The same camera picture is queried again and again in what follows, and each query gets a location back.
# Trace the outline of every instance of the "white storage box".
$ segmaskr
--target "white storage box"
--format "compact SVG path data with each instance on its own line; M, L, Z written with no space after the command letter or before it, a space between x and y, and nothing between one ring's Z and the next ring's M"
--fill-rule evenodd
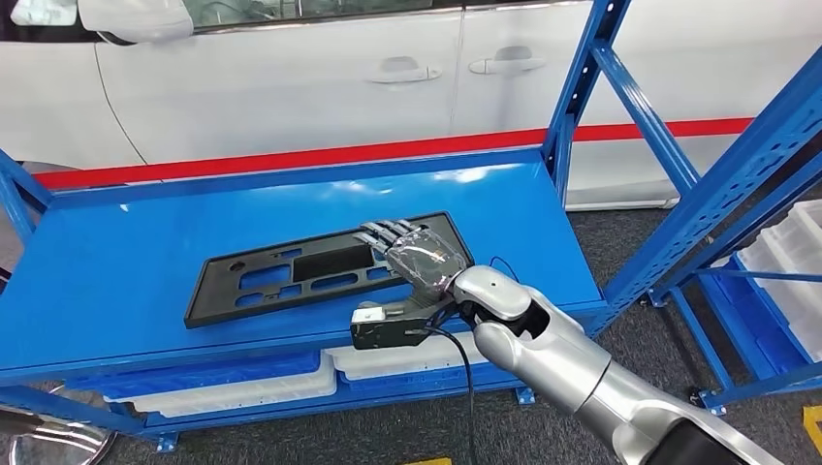
M802 201L739 251L750 271L822 274L822 201ZM814 360L822 358L822 283L757 278Z
M477 350L472 333L462 332L454 336L462 344L471 364L487 361ZM353 346L346 346L324 352L333 357L334 367L345 373L349 381L462 366L462 356L457 346L440 335L430 336L417 347L359 351Z
M173 418L332 395L336 392L334 375L332 358L322 354L320 368L313 373L105 399L132 402L138 412Z

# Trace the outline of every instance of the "black plastic tray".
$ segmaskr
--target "black plastic tray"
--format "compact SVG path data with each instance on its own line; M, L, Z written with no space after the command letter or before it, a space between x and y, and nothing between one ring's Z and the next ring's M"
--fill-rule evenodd
M409 221L433 229L454 244L469 265L474 264L447 212ZM213 325L404 283L383 257L353 237L360 231L310 237L206 260L185 312L186 327Z

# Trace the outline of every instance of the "car window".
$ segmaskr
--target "car window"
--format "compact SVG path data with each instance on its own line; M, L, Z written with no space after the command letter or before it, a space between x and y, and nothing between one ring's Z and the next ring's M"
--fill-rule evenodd
M183 0L195 28L426 10L441 0ZM459 6L460 1L449 3Z
M72 43L98 42L96 33L86 31L79 17L70 25L31 26L15 24L12 13L17 0L0 0L0 42Z

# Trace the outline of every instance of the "yellow floor marking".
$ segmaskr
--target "yellow floor marking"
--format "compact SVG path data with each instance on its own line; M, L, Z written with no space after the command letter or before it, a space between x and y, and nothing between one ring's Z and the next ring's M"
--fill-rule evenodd
M819 451L819 455L822 455L822 429L819 428L819 422L822 421L822 405L803 407L802 412L805 431Z
M422 462L406 463L405 465L451 465L451 459L435 458L433 460L423 460Z

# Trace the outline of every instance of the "red stripe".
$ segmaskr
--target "red stripe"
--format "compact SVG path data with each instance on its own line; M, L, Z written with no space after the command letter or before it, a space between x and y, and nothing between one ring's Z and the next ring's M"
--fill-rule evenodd
M687 138L693 136L738 134L747 127L752 119L753 118L729 118L699 121L672 121L666 124L674 136ZM154 165L100 168L95 170L43 172L35 174L35 177L49 189L110 186L112 184L122 184L126 182L318 167L323 165L418 157L437 153L457 153L515 147L518 145L540 143L544 136L544 129L528 129L474 136L376 143L353 147L323 148L299 152L195 160L190 162L158 163ZM641 138L642 135L634 124L582 126L577 128L576 133L574 133L574 141L577 142L593 140L633 140Z

